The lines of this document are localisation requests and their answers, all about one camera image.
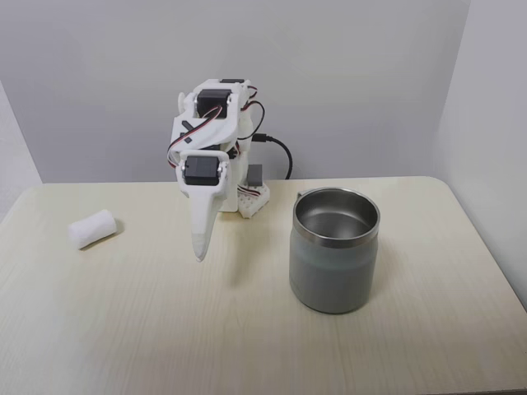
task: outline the metal cup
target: metal cup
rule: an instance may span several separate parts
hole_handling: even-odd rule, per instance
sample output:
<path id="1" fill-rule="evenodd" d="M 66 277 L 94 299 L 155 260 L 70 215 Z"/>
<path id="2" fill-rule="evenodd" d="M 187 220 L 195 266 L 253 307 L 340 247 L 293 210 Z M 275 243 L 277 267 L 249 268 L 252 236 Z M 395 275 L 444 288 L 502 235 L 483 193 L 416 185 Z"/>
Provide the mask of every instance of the metal cup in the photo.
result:
<path id="1" fill-rule="evenodd" d="M 314 310 L 348 313 L 370 295 L 380 213 L 368 197 L 345 188 L 298 194 L 293 208 L 289 282 Z"/>

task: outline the white wall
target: white wall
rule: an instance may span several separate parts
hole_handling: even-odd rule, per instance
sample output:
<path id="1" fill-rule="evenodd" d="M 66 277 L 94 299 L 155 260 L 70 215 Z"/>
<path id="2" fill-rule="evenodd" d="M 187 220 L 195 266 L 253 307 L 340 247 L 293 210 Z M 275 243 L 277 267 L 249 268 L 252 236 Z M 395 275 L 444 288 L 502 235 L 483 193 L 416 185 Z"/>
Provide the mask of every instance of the white wall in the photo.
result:
<path id="1" fill-rule="evenodd" d="M 525 0 L 472 2 L 435 160 L 527 306 L 525 16 Z"/>
<path id="2" fill-rule="evenodd" d="M 248 77 L 293 177 L 429 174 L 466 0 L 3 0 L 0 79 L 42 180 L 172 180 L 180 91 Z M 287 159 L 253 162 L 281 178 Z"/>
<path id="3" fill-rule="evenodd" d="M 0 82 L 0 222 L 20 194 L 42 184 Z"/>

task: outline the white foam block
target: white foam block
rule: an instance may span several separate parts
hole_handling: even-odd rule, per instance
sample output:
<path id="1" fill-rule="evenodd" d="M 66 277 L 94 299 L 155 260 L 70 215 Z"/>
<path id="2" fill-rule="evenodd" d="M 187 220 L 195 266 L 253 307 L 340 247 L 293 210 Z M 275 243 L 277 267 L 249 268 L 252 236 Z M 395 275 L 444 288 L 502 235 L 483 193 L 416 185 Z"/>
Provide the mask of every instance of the white foam block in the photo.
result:
<path id="1" fill-rule="evenodd" d="M 108 210 L 102 210 L 84 220 L 73 222 L 68 226 L 68 236 L 78 249 L 86 247 L 103 237 L 117 231 L 117 224 Z"/>

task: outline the perforated base plate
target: perforated base plate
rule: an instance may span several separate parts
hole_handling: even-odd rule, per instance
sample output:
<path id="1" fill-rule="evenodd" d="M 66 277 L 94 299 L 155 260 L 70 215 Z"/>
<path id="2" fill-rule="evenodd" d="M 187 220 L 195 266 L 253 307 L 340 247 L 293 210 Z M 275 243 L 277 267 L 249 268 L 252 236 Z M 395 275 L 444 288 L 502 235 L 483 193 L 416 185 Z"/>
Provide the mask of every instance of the perforated base plate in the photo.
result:
<path id="1" fill-rule="evenodd" d="M 238 211 L 244 218 L 250 218 L 256 214 L 260 208 L 265 206 L 265 203 L 267 203 L 271 197 L 269 188 L 267 188 L 267 185 L 265 184 L 261 187 L 247 188 L 260 192 L 260 196 L 250 196 L 245 193 L 238 192 Z"/>

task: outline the mug rim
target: mug rim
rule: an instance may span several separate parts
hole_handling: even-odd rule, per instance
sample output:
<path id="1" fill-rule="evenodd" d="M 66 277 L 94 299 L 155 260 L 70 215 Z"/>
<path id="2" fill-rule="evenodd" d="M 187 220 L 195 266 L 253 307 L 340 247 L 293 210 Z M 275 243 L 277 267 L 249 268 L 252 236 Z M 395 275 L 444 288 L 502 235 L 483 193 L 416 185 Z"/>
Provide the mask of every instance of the mug rim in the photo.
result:
<path id="1" fill-rule="evenodd" d="M 356 196 L 359 196 L 365 199 L 367 202 L 369 202 L 373 206 L 373 208 L 375 208 L 375 212 L 377 214 L 377 221 L 371 227 L 371 229 L 368 230 L 366 233 L 355 236 L 355 237 L 346 238 L 346 239 L 319 235 L 315 233 L 314 231 L 307 229 L 305 226 L 301 224 L 300 220 L 298 219 L 298 215 L 296 214 L 296 208 L 298 207 L 298 203 L 301 202 L 302 199 L 304 199 L 307 196 L 310 196 L 312 193 L 316 193 L 320 191 L 340 191 L 340 192 L 350 193 L 350 194 L 353 194 L 353 195 L 356 195 Z M 379 224 L 380 224 L 380 211 L 377 205 L 366 195 L 359 193 L 357 191 L 354 191 L 352 189 L 348 189 L 348 188 L 322 187 L 322 188 L 310 189 L 304 193 L 298 193 L 295 206 L 293 207 L 293 227 L 296 229 L 296 231 L 298 231 L 298 233 L 300 233 L 302 236 L 304 236 L 306 239 L 313 242 L 314 244 L 320 245 L 322 247 L 328 247 L 331 249 L 349 249 L 351 247 L 357 247 L 358 245 L 367 243 L 368 241 L 374 239 L 379 233 Z"/>

